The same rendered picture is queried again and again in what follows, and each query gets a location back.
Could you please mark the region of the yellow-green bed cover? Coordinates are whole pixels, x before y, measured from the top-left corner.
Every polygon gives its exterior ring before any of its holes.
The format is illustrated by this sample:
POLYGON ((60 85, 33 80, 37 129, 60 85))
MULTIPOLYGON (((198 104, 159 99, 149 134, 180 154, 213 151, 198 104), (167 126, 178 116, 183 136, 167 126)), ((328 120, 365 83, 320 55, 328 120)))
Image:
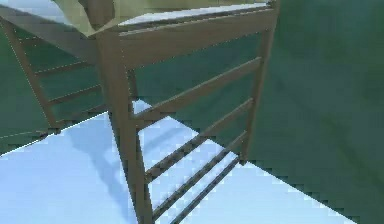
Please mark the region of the yellow-green bed cover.
POLYGON ((116 25, 232 12, 266 6, 270 0, 52 0, 79 32, 91 36, 116 25), (92 25, 89 3, 105 3, 112 15, 92 25))

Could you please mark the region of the brown wooden bed frame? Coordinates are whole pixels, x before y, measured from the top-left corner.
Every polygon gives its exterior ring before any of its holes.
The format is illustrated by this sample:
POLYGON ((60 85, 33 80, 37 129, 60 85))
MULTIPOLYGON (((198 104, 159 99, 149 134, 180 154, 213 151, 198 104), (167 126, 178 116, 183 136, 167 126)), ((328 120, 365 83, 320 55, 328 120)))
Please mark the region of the brown wooden bed frame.
POLYGON ((0 158, 106 115, 137 224, 245 164, 281 0, 91 36, 52 0, 0 0, 0 158))

